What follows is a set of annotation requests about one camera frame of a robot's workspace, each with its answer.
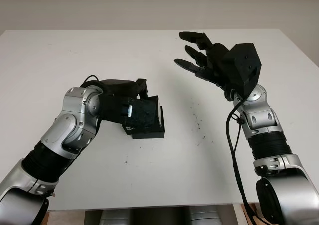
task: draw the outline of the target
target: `white table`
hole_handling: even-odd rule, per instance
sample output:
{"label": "white table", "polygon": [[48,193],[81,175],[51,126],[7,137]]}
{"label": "white table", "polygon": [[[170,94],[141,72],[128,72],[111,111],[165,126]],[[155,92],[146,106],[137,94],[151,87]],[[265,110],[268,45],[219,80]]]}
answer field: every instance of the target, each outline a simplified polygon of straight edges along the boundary
{"label": "white table", "polygon": [[[319,69],[279,30],[203,30],[231,48],[253,42],[288,143],[319,188]],[[60,113],[64,93],[90,74],[147,78],[164,108],[165,139],[132,140],[103,122],[60,178],[51,210],[241,202],[225,135],[233,107],[221,89],[174,64],[189,59],[179,31],[6,31],[0,37],[0,180],[33,149]],[[237,124],[231,125],[236,137]],[[257,201],[253,156],[241,135],[238,164]]]}

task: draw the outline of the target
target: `silver robot arm segment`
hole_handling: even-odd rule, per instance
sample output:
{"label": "silver robot arm segment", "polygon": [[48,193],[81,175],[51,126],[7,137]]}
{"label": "silver robot arm segment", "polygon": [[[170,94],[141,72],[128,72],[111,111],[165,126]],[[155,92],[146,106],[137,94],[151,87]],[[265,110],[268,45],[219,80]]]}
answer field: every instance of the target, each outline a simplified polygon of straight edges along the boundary
{"label": "silver robot arm segment", "polygon": [[40,224],[59,177],[96,134],[99,87],[67,91],[51,128],[0,184],[0,224]]}
{"label": "silver robot arm segment", "polygon": [[[240,100],[235,94],[234,105]],[[262,177],[256,189],[265,218],[274,224],[319,224],[319,194],[286,144],[265,88],[257,85],[238,111],[255,158],[255,171]]]}

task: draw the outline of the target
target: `black cable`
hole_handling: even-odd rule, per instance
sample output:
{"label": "black cable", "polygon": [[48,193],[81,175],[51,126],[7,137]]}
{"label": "black cable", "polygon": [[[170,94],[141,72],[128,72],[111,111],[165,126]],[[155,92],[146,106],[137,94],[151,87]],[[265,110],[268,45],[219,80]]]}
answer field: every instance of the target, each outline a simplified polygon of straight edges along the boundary
{"label": "black cable", "polygon": [[244,207],[246,209],[247,215],[251,221],[251,223],[253,225],[257,225],[256,222],[253,219],[253,216],[255,215],[255,212],[253,211],[253,209],[250,207],[250,205],[247,202],[246,199],[246,195],[245,195],[245,191],[243,188],[243,184],[240,178],[240,173],[239,173],[239,169],[238,169],[238,165],[237,165],[237,160],[236,160],[236,156],[235,156],[235,151],[230,139],[230,135],[229,135],[229,123],[230,123],[230,119],[233,117],[233,114],[235,113],[235,111],[244,103],[244,101],[247,99],[248,97],[242,99],[229,113],[227,120],[226,120],[226,136],[227,136],[227,141],[228,141],[228,145],[229,145],[229,149],[230,149],[230,153],[231,153],[231,157],[233,160],[233,168],[234,168],[234,173],[235,173],[235,178],[236,178],[236,182],[237,182],[237,186],[239,189],[239,192],[241,194],[241,197],[243,199],[243,203],[244,203]]}
{"label": "black cable", "polygon": [[99,79],[98,79],[97,76],[95,76],[95,75],[90,75],[90,76],[88,76],[88,77],[84,80],[83,83],[85,83],[90,77],[95,77],[95,79],[96,79],[97,81],[99,81]]}
{"label": "black cable", "polygon": [[238,145],[238,141],[239,141],[240,130],[241,130],[241,124],[239,124],[239,128],[238,128],[238,134],[237,134],[237,140],[236,140],[236,144],[235,144],[235,148],[234,148],[234,153],[236,153],[236,149],[237,149],[237,145]]}
{"label": "black cable", "polygon": [[[239,173],[239,168],[238,168],[238,165],[237,165],[237,160],[236,160],[236,155],[235,155],[235,151],[236,151],[236,148],[237,148],[237,144],[238,144],[238,140],[239,140],[239,135],[240,135],[240,126],[242,124],[242,121],[240,119],[240,117],[235,113],[235,111],[244,103],[244,101],[247,100],[247,97],[242,99],[232,110],[231,112],[229,113],[228,117],[227,117],[227,120],[226,120],[226,136],[227,136],[227,141],[228,141],[228,145],[229,145],[229,149],[230,149],[230,153],[231,153],[231,157],[232,157],[232,160],[233,160],[233,168],[234,168],[234,173],[235,173],[235,178],[236,178],[236,182],[237,182],[237,186],[238,186],[238,189],[239,189],[239,192],[242,196],[242,199],[243,199],[243,204],[244,204],[244,207],[246,209],[246,212],[247,212],[247,215],[249,217],[249,220],[251,221],[251,223],[253,225],[257,225],[253,216],[256,216],[260,221],[262,221],[263,223],[267,224],[267,225],[270,225],[269,223],[267,223],[266,221],[262,220],[260,217],[258,217],[256,215],[256,213],[254,212],[254,210],[250,207],[249,203],[247,202],[247,199],[246,199],[246,195],[245,195],[245,191],[244,191],[244,187],[243,187],[243,183],[241,181],[241,177],[240,177],[240,173]],[[235,145],[235,149],[233,148],[233,145],[232,145],[232,142],[231,142],[231,139],[230,139],[230,134],[229,134],[229,123],[230,123],[230,119],[234,119],[237,121],[237,123],[239,124],[239,130],[238,130],[238,135],[237,135],[237,140],[236,140],[236,145]]]}
{"label": "black cable", "polygon": [[231,118],[235,121],[237,121],[237,123],[239,124],[239,128],[238,128],[238,134],[237,134],[237,139],[236,139],[236,144],[235,144],[235,148],[234,148],[234,152],[236,153],[236,149],[237,149],[237,145],[238,145],[238,141],[239,141],[239,135],[240,135],[240,131],[241,131],[241,119],[238,115],[233,114],[231,116]]}

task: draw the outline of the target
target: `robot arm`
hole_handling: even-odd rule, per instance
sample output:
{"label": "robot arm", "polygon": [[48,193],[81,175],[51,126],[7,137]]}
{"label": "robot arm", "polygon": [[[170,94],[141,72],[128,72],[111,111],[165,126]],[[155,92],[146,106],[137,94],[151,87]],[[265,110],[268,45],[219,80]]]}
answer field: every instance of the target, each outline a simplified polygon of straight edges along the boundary
{"label": "robot arm", "polygon": [[88,81],[69,89],[51,128],[1,182],[0,224],[41,223],[47,197],[54,196],[59,177],[92,142],[102,120],[131,128],[127,134],[152,134],[160,105],[148,98],[145,81]]}
{"label": "robot arm", "polygon": [[[235,94],[234,105],[241,100]],[[266,90],[257,85],[238,108],[255,158],[257,195],[265,218],[273,224],[319,223],[319,195],[286,138]]]}
{"label": "robot arm", "polygon": [[278,118],[267,103],[266,90],[257,85],[261,63],[254,45],[236,44],[228,50],[220,43],[211,43],[204,33],[179,35],[206,50],[206,55],[185,46],[199,66],[182,59],[175,59],[175,63],[219,86],[226,99],[239,106],[242,128],[255,158],[255,171],[262,177],[256,189],[265,218],[274,224],[319,224],[318,192],[298,156],[286,144]]}

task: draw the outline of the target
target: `white wall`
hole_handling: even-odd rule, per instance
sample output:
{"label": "white wall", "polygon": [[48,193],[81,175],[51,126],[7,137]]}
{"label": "white wall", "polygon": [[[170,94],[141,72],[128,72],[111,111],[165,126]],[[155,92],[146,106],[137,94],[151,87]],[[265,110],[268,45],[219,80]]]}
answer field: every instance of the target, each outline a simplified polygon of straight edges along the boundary
{"label": "white wall", "polygon": [[279,28],[319,65],[319,0],[0,0],[0,34],[208,28]]}

